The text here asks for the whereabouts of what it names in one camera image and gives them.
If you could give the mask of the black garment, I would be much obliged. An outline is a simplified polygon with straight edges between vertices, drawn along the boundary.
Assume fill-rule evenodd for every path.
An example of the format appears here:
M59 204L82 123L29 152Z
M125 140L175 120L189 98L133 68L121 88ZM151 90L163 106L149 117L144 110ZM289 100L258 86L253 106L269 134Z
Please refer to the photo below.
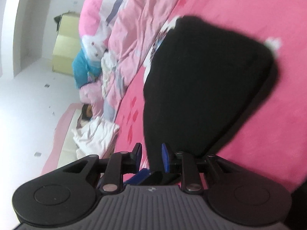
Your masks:
M161 147L203 158L238 121L275 67L260 42L194 16L178 18L144 85L143 126L151 171Z

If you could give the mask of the white crumpled garment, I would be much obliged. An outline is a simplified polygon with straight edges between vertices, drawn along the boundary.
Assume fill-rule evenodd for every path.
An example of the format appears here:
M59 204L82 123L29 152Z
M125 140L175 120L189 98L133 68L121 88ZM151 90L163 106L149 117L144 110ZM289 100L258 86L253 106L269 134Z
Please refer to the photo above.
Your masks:
M114 150L120 127L102 117L96 117L83 127L72 129L73 141L77 145L77 159L88 155L108 158Z

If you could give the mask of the pink white headboard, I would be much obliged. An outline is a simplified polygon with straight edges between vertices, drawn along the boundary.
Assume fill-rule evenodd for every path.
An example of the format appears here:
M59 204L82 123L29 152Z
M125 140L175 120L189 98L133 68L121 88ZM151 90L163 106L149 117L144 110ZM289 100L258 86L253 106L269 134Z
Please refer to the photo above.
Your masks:
M77 145L73 141L72 129L78 129L81 105L73 103L60 118L54 134L54 145L42 174L49 173L77 160Z

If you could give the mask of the teal striped pillow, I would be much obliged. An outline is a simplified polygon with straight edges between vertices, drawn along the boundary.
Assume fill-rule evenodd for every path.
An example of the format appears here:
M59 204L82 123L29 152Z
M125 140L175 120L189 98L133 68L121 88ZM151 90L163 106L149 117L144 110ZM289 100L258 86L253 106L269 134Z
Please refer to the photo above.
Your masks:
M93 83L102 73L100 64L95 63L94 65L91 65L91 63L86 59L83 49L80 49L73 60L72 71L77 89L80 89L89 83Z

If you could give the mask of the pink floral bed sheet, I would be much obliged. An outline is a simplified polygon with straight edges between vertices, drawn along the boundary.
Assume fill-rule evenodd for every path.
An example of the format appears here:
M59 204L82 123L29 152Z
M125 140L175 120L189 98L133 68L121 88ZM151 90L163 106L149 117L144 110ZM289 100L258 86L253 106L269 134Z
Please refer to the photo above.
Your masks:
M215 153L293 191L306 180L306 0L178 0L122 100L115 150Z

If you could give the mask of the pale yellow wardrobe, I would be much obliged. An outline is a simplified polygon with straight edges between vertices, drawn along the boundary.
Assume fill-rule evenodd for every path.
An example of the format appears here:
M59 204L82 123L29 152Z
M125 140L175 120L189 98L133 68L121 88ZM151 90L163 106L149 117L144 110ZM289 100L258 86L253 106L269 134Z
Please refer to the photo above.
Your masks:
M53 49L51 65L53 71L72 76L72 62L81 49L78 33L80 15L75 12L64 13L57 19L57 38Z

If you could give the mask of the pink patterned quilt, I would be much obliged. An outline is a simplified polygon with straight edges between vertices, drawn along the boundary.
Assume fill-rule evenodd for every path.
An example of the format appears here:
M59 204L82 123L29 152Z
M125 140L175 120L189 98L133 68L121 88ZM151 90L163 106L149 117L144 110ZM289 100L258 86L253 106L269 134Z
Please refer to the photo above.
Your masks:
M114 122L126 90L178 0L85 0L78 33L86 59L100 64L102 105Z

